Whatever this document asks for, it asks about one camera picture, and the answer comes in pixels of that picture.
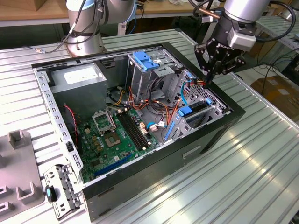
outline motherboard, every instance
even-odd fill
[[[79,125],[84,182],[159,147],[155,137],[143,127],[135,110],[119,114],[100,112]]]

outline blue cable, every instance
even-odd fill
[[[131,33],[134,31],[135,26],[136,26],[136,17],[134,18],[134,26],[133,26],[133,29],[131,30],[131,32],[130,32],[129,34],[131,34]]]
[[[183,102],[187,105],[187,101],[185,100],[185,97],[184,97],[184,86],[186,83],[190,83],[191,81],[186,81],[182,84],[182,89],[181,89],[181,97],[182,97],[182,100]]]
[[[155,123],[154,122],[148,123],[148,125],[146,125],[146,128],[148,129],[152,125],[155,125]]]

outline blue plastic clip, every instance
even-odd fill
[[[144,52],[134,52],[133,58],[143,67],[144,70],[152,70],[159,68],[159,65],[154,63],[153,60]]]
[[[213,101],[210,98],[206,98],[206,102],[207,104],[211,105],[213,103]]]
[[[188,107],[188,106],[185,106],[185,107],[179,109],[179,111],[178,111],[178,113],[179,113],[179,115],[180,115],[181,117],[183,117],[183,116],[185,116],[186,114],[189,114],[189,113],[191,113],[191,112],[192,112],[192,110],[191,110],[191,108]]]

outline black ram slot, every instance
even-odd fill
[[[139,151],[141,151],[143,147],[148,147],[144,136],[128,114],[118,114],[117,118]]]

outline aluminum extrusion table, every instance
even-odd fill
[[[170,42],[197,64],[194,42],[175,30],[104,38],[108,50]],[[51,50],[56,44],[42,46]],[[30,64],[70,57],[0,51],[0,135],[28,130],[40,176],[65,162]],[[246,110],[216,146],[94,223],[288,223],[299,209],[299,128],[233,73],[214,80]],[[56,223],[47,200],[4,223]],[[81,207],[62,223],[88,223]]]
[[[290,27],[290,24],[291,22],[278,15],[263,16],[256,21],[256,27],[271,37],[283,34]],[[299,24],[296,22],[293,30],[287,36],[279,39],[278,41],[289,47],[291,50],[295,50],[299,48],[299,41],[294,38],[297,33],[299,33]]]

